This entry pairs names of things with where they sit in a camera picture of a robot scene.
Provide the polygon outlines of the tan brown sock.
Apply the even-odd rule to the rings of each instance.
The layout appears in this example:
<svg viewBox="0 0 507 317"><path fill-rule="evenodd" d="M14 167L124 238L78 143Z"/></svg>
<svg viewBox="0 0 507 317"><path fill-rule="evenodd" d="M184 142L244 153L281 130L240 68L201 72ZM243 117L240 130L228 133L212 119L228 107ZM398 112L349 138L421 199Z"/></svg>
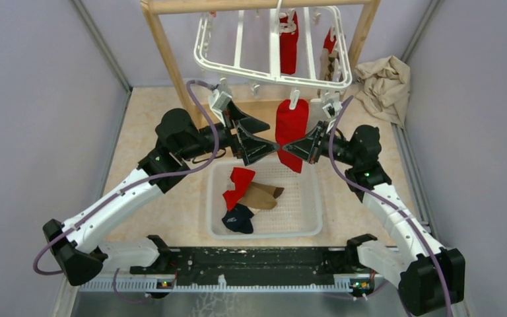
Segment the tan brown sock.
<svg viewBox="0 0 507 317"><path fill-rule="evenodd" d="M277 206L284 188L252 182L238 203L250 209L269 210Z"/></svg>

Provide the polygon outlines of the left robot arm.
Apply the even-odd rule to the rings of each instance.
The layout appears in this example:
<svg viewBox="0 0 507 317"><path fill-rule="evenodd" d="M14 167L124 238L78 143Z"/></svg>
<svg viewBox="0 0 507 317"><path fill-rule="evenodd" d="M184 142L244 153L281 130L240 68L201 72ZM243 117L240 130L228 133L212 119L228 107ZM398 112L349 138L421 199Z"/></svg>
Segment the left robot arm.
<svg viewBox="0 0 507 317"><path fill-rule="evenodd" d="M220 123L197 128L182 108L163 115L155 131L155 147L110 193L65 221L48 221L43 232L50 252L72 286L83 285L107 271L132 274L175 272L176 257L157 235L137 242L106 242L105 237L148 202L168 193L189 172L187 161L229 148L251 165L278 150L277 143L258 137L269 125L233 103Z"/></svg>

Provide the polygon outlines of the white sock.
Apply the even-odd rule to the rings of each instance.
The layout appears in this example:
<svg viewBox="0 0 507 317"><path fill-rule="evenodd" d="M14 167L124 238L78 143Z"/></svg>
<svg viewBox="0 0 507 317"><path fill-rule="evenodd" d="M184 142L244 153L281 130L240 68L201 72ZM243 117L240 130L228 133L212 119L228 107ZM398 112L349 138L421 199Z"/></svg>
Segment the white sock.
<svg viewBox="0 0 507 317"><path fill-rule="evenodd" d="M322 99L324 95L319 98L313 98L309 101L309 114L306 132L310 132L314 127L316 127L318 122L323 122L323 126L327 128L328 132L330 132L335 120L337 119L336 117L333 121L329 121L322 111L321 107L323 105Z"/></svg>

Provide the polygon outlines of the navy santa sock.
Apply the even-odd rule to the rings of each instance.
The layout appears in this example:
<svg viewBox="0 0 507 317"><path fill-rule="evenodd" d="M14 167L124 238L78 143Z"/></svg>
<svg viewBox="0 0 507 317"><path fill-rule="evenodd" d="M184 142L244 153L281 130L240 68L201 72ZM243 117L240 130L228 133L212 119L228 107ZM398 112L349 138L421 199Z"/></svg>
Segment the navy santa sock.
<svg viewBox="0 0 507 317"><path fill-rule="evenodd" d="M237 203L232 210L226 212L221 221L223 225L232 232L252 234L254 232L251 221L253 217L254 213L249 207Z"/></svg>

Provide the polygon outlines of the white clip drying hanger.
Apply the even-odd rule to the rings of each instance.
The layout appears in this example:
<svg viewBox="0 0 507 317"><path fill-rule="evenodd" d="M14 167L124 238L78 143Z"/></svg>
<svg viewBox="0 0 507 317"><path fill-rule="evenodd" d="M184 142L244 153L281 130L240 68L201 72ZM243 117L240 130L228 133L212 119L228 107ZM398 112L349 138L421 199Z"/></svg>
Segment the white clip drying hanger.
<svg viewBox="0 0 507 317"><path fill-rule="evenodd" d="M299 39L296 73L281 73L279 51L279 13L294 9L298 15ZM236 77L255 85L267 83L293 89L344 92L353 82L349 45L337 6L293 5L271 1L267 9L203 13L199 19L193 58L204 71L221 77ZM335 27L342 81L321 81L320 54L330 27Z"/></svg>

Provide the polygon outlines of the white plastic basket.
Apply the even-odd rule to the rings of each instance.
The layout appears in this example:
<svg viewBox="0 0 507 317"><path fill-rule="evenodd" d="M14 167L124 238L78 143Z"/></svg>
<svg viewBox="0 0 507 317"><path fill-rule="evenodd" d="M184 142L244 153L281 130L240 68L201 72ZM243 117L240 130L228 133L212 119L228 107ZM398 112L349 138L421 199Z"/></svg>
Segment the white plastic basket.
<svg viewBox="0 0 507 317"><path fill-rule="evenodd" d="M219 240L314 236L323 227L315 168L303 164L297 173L277 157L214 162L205 209L207 231Z"/></svg>

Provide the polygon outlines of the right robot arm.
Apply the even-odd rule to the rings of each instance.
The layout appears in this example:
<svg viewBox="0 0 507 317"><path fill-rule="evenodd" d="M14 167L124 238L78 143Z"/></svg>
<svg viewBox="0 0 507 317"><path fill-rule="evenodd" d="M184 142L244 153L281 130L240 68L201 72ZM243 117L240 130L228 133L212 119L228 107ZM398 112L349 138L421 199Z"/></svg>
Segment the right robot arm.
<svg viewBox="0 0 507 317"><path fill-rule="evenodd" d="M334 169L338 162L349 165L340 176L394 240L397 251L370 234L350 239L345 263L351 271L369 268L380 274L396 286L401 302L415 316L464 299L463 254L437 241L402 202L378 160L382 147L377 127L360 125L347 141L319 123L283 149L310 164L325 156Z"/></svg>

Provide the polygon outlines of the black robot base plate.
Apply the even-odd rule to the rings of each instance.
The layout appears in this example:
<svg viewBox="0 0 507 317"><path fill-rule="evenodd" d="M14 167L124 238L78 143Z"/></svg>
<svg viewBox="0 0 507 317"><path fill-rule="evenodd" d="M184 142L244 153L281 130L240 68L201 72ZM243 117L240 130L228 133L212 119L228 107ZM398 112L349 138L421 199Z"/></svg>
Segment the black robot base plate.
<svg viewBox="0 0 507 317"><path fill-rule="evenodd" d="M344 247L181 247L161 252L132 275L173 275L184 290L315 290L370 295L379 285L369 269L355 267Z"/></svg>

